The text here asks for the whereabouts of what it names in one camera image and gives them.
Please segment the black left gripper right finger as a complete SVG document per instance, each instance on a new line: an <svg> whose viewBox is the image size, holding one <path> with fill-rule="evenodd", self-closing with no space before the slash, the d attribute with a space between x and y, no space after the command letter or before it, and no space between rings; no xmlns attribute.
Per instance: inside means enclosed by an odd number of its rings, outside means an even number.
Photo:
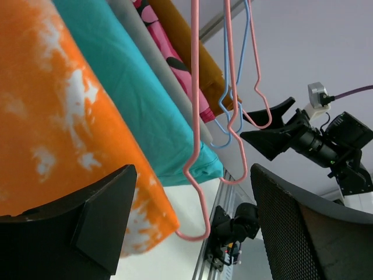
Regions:
<svg viewBox="0 0 373 280"><path fill-rule="evenodd" d="M372 279L372 214L328 201L251 167L273 279Z"/></svg>

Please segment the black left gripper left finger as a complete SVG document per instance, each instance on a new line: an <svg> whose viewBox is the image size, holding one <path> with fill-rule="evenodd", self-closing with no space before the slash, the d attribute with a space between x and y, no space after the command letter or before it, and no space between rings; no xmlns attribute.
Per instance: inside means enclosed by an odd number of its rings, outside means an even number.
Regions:
<svg viewBox="0 0 373 280"><path fill-rule="evenodd" d="M1 216L1 278L110 279L136 178L135 167L126 165L53 202Z"/></svg>

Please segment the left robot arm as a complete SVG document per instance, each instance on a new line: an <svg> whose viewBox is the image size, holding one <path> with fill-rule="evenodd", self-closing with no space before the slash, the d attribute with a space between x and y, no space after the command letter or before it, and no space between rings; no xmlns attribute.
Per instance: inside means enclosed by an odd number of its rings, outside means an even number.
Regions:
<svg viewBox="0 0 373 280"><path fill-rule="evenodd" d="M117 271L136 171L101 180L18 216L1 217L2 279L110 279ZM372 215L321 198L259 164L256 204L218 206L206 259L231 265L230 243L262 232L273 279L371 279Z"/></svg>

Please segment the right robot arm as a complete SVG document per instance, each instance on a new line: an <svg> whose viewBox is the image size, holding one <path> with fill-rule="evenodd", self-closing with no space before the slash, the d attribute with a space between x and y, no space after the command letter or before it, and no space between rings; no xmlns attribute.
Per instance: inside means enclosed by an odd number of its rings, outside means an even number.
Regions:
<svg viewBox="0 0 373 280"><path fill-rule="evenodd" d="M369 193L372 178L361 163L362 149L372 140L372 130L347 112L331 120L326 129L310 123L305 110L296 109L288 122L283 115L294 104L289 97L270 109L273 117L269 127L247 131L241 138L268 160L293 149L323 168L329 168L344 196Z"/></svg>

